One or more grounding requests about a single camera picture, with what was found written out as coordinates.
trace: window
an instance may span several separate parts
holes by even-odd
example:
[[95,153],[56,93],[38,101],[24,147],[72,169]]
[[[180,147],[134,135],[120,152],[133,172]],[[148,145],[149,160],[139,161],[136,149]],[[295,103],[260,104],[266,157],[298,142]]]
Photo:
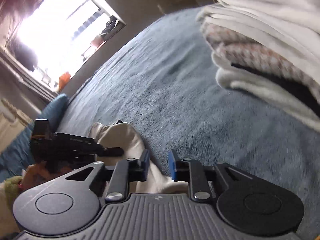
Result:
[[93,39],[110,30],[110,17],[112,27],[121,23],[94,0],[44,0],[18,31],[38,56],[33,76],[52,88],[63,73],[73,76],[97,49]]

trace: blue pillow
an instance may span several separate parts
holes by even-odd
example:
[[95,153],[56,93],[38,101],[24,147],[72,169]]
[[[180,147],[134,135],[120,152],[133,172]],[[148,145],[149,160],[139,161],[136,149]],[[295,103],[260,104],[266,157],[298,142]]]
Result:
[[[48,119],[50,128],[55,132],[68,107],[66,94],[58,95],[50,102],[38,119]],[[21,170],[34,163],[30,152],[30,138],[34,123],[29,124],[0,155],[0,182],[21,175]]]

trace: stack of folded towels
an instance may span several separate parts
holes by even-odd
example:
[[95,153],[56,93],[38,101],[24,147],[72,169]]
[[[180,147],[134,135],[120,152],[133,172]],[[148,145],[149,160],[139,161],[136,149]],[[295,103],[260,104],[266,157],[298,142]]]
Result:
[[197,16],[223,88],[320,131],[320,0],[217,0]]

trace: bed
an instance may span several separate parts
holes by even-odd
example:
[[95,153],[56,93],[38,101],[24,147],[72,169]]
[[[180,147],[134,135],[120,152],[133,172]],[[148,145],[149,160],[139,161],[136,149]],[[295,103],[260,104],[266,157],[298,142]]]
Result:
[[204,165],[225,161],[296,193],[297,231],[320,234],[319,133],[252,95],[215,81],[199,8],[166,15],[108,60],[77,92],[58,128],[87,136],[91,125],[129,122],[168,174],[167,151]]

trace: orange object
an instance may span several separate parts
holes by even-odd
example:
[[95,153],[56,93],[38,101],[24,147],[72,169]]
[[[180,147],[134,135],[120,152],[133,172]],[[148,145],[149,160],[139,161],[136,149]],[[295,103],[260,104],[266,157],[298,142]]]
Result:
[[71,78],[71,75],[68,71],[63,73],[59,77],[59,91],[61,91],[66,86],[66,84],[68,84],[68,82],[70,81],[70,78]]

